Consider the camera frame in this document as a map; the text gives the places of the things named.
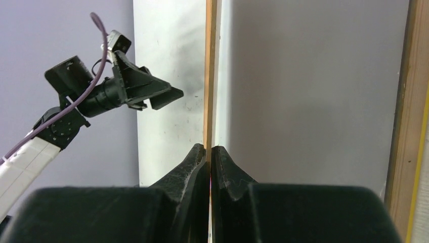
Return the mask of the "brown backing board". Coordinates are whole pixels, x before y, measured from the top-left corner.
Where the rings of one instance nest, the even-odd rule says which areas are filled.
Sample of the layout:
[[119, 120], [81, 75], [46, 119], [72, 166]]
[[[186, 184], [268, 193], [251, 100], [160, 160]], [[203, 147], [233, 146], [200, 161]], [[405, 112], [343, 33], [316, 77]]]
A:
[[259, 182], [383, 196], [408, 1], [223, 1], [214, 144]]

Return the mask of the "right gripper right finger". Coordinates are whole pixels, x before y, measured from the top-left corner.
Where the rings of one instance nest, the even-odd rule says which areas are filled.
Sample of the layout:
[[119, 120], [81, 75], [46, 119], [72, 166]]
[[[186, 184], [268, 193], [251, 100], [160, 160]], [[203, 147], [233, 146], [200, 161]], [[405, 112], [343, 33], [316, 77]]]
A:
[[356, 186], [259, 183], [211, 151], [214, 242], [400, 242], [380, 198]]

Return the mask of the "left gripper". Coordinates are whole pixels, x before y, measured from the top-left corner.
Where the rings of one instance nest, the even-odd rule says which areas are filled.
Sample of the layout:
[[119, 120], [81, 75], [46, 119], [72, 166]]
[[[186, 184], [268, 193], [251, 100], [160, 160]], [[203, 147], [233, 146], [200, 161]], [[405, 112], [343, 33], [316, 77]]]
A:
[[96, 85], [79, 104], [78, 110], [85, 117], [95, 117], [123, 105], [142, 111], [148, 107], [146, 99], [153, 110], [160, 110], [184, 96], [182, 90], [152, 76], [147, 67], [133, 64], [122, 51], [113, 54], [112, 71], [113, 76]]

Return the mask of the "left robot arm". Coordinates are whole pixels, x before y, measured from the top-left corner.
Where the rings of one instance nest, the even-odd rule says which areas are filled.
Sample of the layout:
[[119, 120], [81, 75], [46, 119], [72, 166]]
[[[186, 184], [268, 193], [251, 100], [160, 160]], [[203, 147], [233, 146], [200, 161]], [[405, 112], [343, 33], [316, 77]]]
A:
[[76, 137], [89, 118], [126, 105], [143, 110], [146, 100], [154, 110], [180, 99], [184, 93], [138, 67], [123, 51], [109, 52], [97, 61], [99, 70], [88, 70], [74, 56], [45, 72], [59, 95], [59, 106], [50, 108], [11, 155], [1, 159], [1, 221], [42, 170]]

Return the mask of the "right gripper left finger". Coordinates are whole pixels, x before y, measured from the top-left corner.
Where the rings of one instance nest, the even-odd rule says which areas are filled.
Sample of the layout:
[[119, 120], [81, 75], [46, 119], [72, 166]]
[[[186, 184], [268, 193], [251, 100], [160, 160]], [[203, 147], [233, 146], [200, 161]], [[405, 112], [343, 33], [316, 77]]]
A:
[[205, 149], [149, 187], [36, 190], [1, 242], [206, 242]]

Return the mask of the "yellow picture frame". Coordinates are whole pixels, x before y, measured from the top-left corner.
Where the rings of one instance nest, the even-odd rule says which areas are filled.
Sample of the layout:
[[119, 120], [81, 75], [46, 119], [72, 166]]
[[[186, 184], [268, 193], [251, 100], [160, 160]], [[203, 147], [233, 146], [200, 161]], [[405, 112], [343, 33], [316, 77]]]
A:
[[428, 1], [410, 1], [384, 204], [402, 242], [412, 236], [428, 121]]

